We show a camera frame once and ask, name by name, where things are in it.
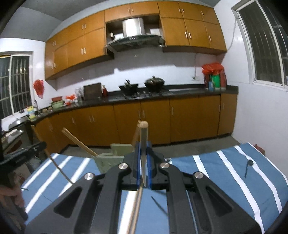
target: window frame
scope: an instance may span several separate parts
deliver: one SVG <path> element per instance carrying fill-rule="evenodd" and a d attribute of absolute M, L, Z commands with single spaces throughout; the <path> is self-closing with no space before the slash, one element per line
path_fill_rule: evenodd
<path fill-rule="evenodd" d="M 5 118 L 3 118 L 2 120 L 6 120 L 9 119 L 13 116 L 17 116 L 17 117 L 22 117 L 27 115 L 26 112 L 24 113 L 19 113 L 20 111 L 14 112 L 14 106 L 13 106 L 13 101 L 12 101 L 12 92 L 11 92 L 11 69 L 12 69 L 12 57 L 14 56 L 29 56 L 29 89 L 30 89 L 30 96 L 31 96 L 31 102 L 33 104 L 33 100 L 34 98 L 34 92 L 33 92 L 33 66 L 32 66 L 32 62 L 33 62 L 33 54 L 32 53 L 28 53 L 28 52 L 16 52 L 16 53 L 1 53 L 0 54 L 1 57 L 10 57 L 10 63 L 9 63 L 9 97 L 10 97 L 10 104 L 11 104 L 11 110 L 12 110 L 12 115 L 6 116 Z"/>
<path fill-rule="evenodd" d="M 249 35 L 246 29 L 246 26 L 244 24 L 244 21 L 239 13 L 239 11 L 243 8 L 245 8 L 246 6 L 250 5 L 251 3 L 256 2 L 257 5 L 259 6 L 260 10 L 262 11 L 268 25 L 269 28 L 272 32 L 272 36 L 273 39 L 275 41 L 276 44 L 276 48 L 277 48 L 277 53 L 278 53 L 278 58 L 279 58 L 279 62 L 280 62 L 280 72 L 281 72 L 281 81 L 282 83 L 276 83 L 276 82 L 272 82 L 272 81 L 265 81 L 265 80 L 257 80 L 256 79 L 256 68 L 255 68 L 255 60 L 254 60 L 254 54 L 253 54 L 253 49 L 252 49 L 252 45 L 251 45 L 251 41 L 249 39 Z M 231 8 L 236 21 L 238 23 L 238 26 L 240 28 L 241 34 L 242 34 L 242 38 L 244 41 L 244 45 L 245 45 L 245 49 L 246 49 L 246 55 L 247 55 L 247 60 L 248 60 L 248 68 L 249 68 L 249 82 L 251 84 L 261 84 L 261 85 L 268 85 L 268 86 L 273 86 L 273 87 L 278 87 L 278 88 L 288 88 L 288 84 L 285 85 L 285 76 L 284 76 L 284 67 L 283 67 L 283 61 L 282 61 L 282 56 L 281 56 L 281 50 L 280 50 L 280 46 L 279 46 L 279 42 L 277 40 L 276 34 L 273 30 L 273 26 L 271 25 L 265 11 L 263 10 L 262 6 L 260 5 L 260 3 L 258 2 L 258 0 L 244 0 L 244 2 L 241 4 L 241 2 L 239 2 L 238 4 L 236 4 L 234 7 Z"/>

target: black countertop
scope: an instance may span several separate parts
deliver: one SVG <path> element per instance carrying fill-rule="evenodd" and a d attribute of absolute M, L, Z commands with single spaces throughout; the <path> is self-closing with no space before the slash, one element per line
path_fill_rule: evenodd
<path fill-rule="evenodd" d="M 78 103 L 73 103 L 68 106 L 63 106 L 58 109 L 48 111 L 44 114 L 41 114 L 39 117 L 36 117 L 33 121 L 26 121 L 22 124 L 31 122 L 32 124 L 36 124 L 40 120 L 52 116 L 57 113 L 61 113 L 64 111 L 71 111 L 79 108 L 85 107 L 93 107 L 100 105 L 115 105 L 120 103 L 127 103 L 133 101 L 144 101 L 144 100 L 156 100 L 156 99 L 171 99 L 171 98 L 183 98 L 183 97 L 197 97 L 197 96 L 211 96 L 211 95 L 220 95 L 222 93 L 230 93 L 230 94 L 238 94 L 237 86 L 227 86 L 226 90 L 215 90 L 208 91 L 204 89 L 204 85 L 173 85 L 173 86 L 165 86 L 166 91 L 163 92 L 162 95 L 149 95 L 149 94 L 140 94 L 138 97 L 129 97 L 126 98 L 122 95 L 121 92 L 109 92 L 109 96 L 107 98 L 95 99 L 90 101 L 82 101 Z"/>

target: range hood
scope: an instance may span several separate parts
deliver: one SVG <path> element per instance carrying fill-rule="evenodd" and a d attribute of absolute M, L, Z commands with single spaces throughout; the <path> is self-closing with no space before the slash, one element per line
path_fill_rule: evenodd
<path fill-rule="evenodd" d="M 142 18 L 132 18 L 122 21 L 124 38 L 107 43 L 106 47 L 112 52 L 138 49 L 151 46 L 163 46 L 161 35 L 146 34 Z"/>

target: metal bolt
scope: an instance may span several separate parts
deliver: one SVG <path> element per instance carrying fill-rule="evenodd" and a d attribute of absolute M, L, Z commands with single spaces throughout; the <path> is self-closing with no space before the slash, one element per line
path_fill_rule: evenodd
<path fill-rule="evenodd" d="M 94 174 L 93 173 L 86 173 L 85 175 L 84 175 L 84 178 L 86 179 L 86 180 L 90 180 L 90 179 L 92 179 L 94 177 Z"/>
<path fill-rule="evenodd" d="M 170 166 L 169 163 L 161 163 L 160 164 L 160 167 L 163 169 L 167 169 L 169 166 Z"/>
<path fill-rule="evenodd" d="M 202 179 L 204 174 L 202 172 L 195 172 L 194 176 L 197 178 L 197 179 Z"/>
<path fill-rule="evenodd" d="M 118 167 L 119 167 L 119 169 L 124 170 L 128 167 L 128 164 L 127 163 L 120 163 Z"/>

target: blue tablecloth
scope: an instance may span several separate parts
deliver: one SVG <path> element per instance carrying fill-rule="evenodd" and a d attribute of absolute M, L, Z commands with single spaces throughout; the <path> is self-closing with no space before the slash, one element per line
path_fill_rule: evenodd
<path fill-rule="evenodd" d="M 92 159 L 60 154 L 52 156 L 73 182 L 87 172 L 100 174 Z M 253 165 L 248 166 L 245 177 L 248 160 L 252 160 Z M 249 143 L 207 154 L 172 158 L 171 163 L 186 173 L 203 172 L 259 223 L 262 233 L 275 221 L 288 200 L 288 181 L 285 175 Z M 47 159 L 26 180 L 23 187 L 29 189 L 23 191 L 28 224 L 67 190 L 70 183 Z M 127 199 L 128 193 L 122 193 L 119 226 L 125 203 L 131 202 Z M 146 188 L 143 190 L 136 233 L 169 233 L 165 191 L 158 193 Z"/>

